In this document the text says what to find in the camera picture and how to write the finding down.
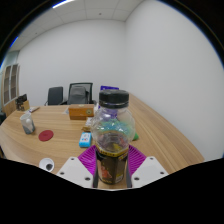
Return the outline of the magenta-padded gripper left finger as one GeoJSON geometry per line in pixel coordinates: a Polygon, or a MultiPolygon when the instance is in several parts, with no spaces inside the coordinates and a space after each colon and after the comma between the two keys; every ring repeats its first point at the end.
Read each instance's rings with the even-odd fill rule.
{"type": "Polygon", "coordinates": [[[96,147],[89,147],[78,157],[70,157],[58,171],[57,176],[84,188],[97,188],[96,147]]]}

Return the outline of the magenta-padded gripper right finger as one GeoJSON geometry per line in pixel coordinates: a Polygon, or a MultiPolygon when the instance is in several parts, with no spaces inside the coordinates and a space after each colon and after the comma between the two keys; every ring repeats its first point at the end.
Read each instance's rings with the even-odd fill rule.
{"type": "Polygon", "coordinates": [[[168,175],[154,156],[146,157],[134,146],[129,146],[126,184],[128,188],[140,188],[168,175]]]}

